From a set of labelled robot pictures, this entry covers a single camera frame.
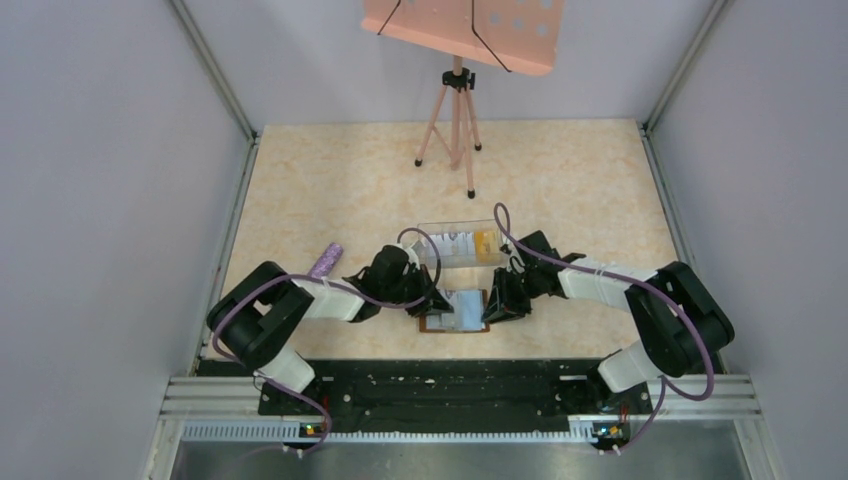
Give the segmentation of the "silver VIP card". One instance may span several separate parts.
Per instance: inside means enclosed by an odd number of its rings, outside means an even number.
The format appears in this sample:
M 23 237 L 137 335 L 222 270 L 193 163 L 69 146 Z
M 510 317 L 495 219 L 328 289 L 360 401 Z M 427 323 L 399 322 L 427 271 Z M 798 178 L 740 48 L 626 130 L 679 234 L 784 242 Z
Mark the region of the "silver VIP card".
M 482 320 L 485 309 L 485 292 L 483 290 L 459 290 L 454 297 L 456 300 L 454 314 L 461 326 L 462 332 L 479 332 L 485 329 Z
M 433 331 L 455 331 L 461 326 L 453 314 L 429 315 L 425 319 L 425 329 Z

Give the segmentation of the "brown leather card holder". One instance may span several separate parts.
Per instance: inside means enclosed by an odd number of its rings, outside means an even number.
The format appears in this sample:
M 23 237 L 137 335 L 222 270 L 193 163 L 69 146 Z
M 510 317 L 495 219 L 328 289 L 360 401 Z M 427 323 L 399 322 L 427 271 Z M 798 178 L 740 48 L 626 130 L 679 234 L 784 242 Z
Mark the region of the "brown leather card holder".
M 451 312 L 421 316 L 418 332 L 426 334 L 488 333 L 490 326 L 483 320 L 488 301 L 486 290 L 443 290 L 439 293 L 452 307 Z

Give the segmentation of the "clear plastic card box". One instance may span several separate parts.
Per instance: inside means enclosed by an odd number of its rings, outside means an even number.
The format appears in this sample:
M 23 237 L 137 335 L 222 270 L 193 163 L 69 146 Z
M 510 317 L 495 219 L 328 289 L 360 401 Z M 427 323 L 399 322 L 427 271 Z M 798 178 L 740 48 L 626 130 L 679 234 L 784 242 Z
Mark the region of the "clear plastic card box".
M 491 219 L 421 223 L 418 229 L 434 243 L 420 235 L 412 244 L 413 251 L 429 268 L 436 267 L 435 251 L 444 269 L 500 266 L 509 256 L 506 240 Z

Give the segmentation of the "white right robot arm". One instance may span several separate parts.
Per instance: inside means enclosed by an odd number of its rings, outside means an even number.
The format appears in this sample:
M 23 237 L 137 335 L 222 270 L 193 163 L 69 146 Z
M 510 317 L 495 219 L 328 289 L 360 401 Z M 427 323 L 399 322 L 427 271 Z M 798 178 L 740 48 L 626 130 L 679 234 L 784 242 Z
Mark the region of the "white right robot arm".
M 543 295 L 598 302 L 633 318 L 638 340 L 587 374 L 587 400 L 600 412 L 614 411 L 636 385 L 704 367 L 735 338 L 729 318 L 688 264 L 674 261 L 642 270 L 581 253 L 561 256 L 537 230 L 520 239 L 510 266 L 495 270 L 483 320 L 523 318 L 531 313 L 532 300 Z

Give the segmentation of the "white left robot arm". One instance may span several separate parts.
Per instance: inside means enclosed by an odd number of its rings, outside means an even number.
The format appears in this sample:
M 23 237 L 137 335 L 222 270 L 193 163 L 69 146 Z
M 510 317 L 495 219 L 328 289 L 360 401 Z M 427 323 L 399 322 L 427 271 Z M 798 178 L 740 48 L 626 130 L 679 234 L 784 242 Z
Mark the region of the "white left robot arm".
M 283 386 L 283 401 L 297 413 L 319 404 L 314 369 L 289 340 L 304 320 L 361 323 L 383 309 L 411 317 L 450 313 L 452 305 L 437 289 L 418 255 L 400 244 L 384 246 L 372 263 L 339 280 L 289 274 L 265 261 L 209 311 L 211 348 L 266 382 Z

